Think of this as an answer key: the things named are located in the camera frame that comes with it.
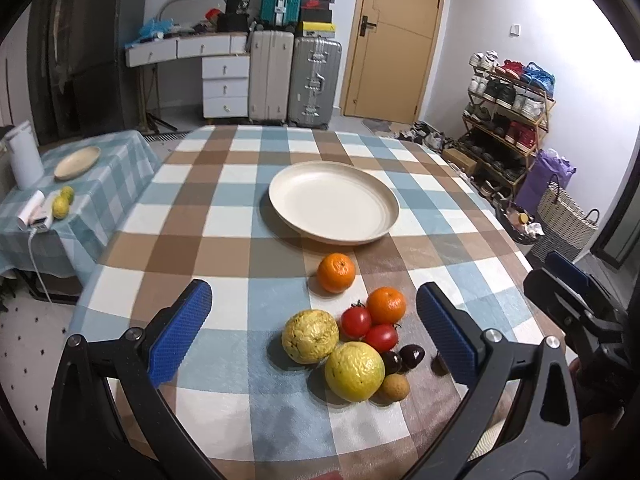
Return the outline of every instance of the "drawer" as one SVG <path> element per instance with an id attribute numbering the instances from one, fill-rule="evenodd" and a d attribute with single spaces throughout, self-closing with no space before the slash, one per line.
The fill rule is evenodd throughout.
<path id="1" fill-rule="evenodd" d="M 249 77 L 250 56 L 219 56 L 202 58 L 203 79 Z"/>
<path id="2" fill-rule="evenodd" d="M 228 34 L 178 38 L 178 57 L 218 56 L 229 53 Z"/>
<path id="3" fill-rule="evenodd" d="M 215 97 L 202 100 L 202 110 L 206 118 L 247 117 L 247 97 Z"/>
<path id="4" fill-rule="evenodd" d="M 229 52 L 232 54 L 242 54 L 246 52 L 246 37 L 247 34 L 232 34 Z"/>
<path id="5" fill-rule="evenodd" d="M 248 79 L 203 79 L 202 98 L 246 97 L 249 95 Z"/>
<path id="6" fill-rule="evenodd" d="M 127 66 L 140 66 L 176 59 L 177 40 L 160 40 L 143 43 L 127 49 Z"/>

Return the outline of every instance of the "blue gripper pad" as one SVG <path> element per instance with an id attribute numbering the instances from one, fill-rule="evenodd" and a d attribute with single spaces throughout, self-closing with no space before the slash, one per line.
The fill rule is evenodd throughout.
<path id="1" fill-rule="evenodd" d="M 211 311 L 212 300 L 209 283 L 193 280 L 171 307 L 175 313 L 149 349 L 148 373 L 155 388 L 174 378 Z"/>
<path id="2" fill-rule="evenodd" d="M 415 306 L 453 379 L 474 386 L 484 360 L 482 332 L 476 322 L 464 310 L 456 309 L 435 283 L 418 289 Z"/>
<path id="3" fill-rule="evenodd" d="M 590 278 L 562 254 L 550 252 L 545 258 L 545 269 L 578 294 L 588 293 Z"/>

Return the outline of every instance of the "round plate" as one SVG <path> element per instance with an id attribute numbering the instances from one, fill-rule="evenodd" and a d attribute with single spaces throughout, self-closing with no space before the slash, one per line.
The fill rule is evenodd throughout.
<path id="1" fill-rule="evenodd" d="M 362 245 L 389 232 L 400 205 L 374 176 L 339 162 L 300 162 L 269 185 L 278 215 L 296 231 L 321 242 Z"/>
<path id="2" fill-rule="evenodd" d="M 87 146 L 77 150 L 58 163 L 53 175 L 57 180 L 71 180 L 92 167 L 99 156 L 100 148 L 97 146 Z"/>

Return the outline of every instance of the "woven basket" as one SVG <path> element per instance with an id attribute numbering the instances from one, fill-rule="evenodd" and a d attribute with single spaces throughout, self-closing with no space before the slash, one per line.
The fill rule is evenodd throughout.
<path id="1" fill-rule="evenodd" d="M 589 219 L 593 212 L 597 214 L 594 221 Z M 557 251 L 569 261 L 574 260 L 598 230 L 599 219 L 600 212 L 597 209 L 584 214 L 560 187 L 558 176 L 554 174 L 538 205 L 538 221 L 545 236 L 533 245 L 531 255 L 542 263 L 547 254 Z"/>

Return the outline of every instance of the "basket handle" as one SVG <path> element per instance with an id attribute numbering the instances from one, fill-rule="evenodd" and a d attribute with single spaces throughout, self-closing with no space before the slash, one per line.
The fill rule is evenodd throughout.
<path id="1" fill-rule="evenodd" d="M 597 223 L 598 223 L 598 221 L 600 220 L 600 212 L 599 212 L 596 208 L 593 208 L 591 211 L 589 211 L 589 212 L 587 213 L 587 215 L 584 217 L 584 219 L 585 219 L 585 220 L 587 220 L 587 219 L 589 218 L 589 215 L 590 215 L 591 213 L 593 213 L 594 211 L 595 211 L 596 213 L 598 213 L 598 216 L 596 216 L 596 219 L 595 219 L 595 221 L 594 221 L 593 223 L 594 223 L 594 224 L 597 224 Z"/>
<path id="2" fill-rule="evenodd" d="M 558 177 L 557 173 L 554 173 L 553 175 L 551 175 L 551 178 L 549 179 L 548 184 L 546 184 L 547 187 L 549 187 L 549 184 L 551 184 L 554 180 L 554 177 L 556 178 L 556 184 L 558 184 L 558 192 L 556 193 L 556 198 L 554 199 L 554 204 L 558 203 L 558 200 L 560 199 L 560 178 Z"/>

